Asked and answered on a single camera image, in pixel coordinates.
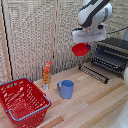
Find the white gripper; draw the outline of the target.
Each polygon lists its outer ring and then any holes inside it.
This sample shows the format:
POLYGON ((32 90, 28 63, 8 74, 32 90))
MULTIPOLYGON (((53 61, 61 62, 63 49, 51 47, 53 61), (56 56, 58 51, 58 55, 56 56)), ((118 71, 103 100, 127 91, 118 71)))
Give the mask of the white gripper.
POLYGON ((73 42, 78 43, 88 43, 97 42, 106 39, 106 30, 101 29, 94 32, 86 33, 84 30, 74 30, 72 32, 73 42))

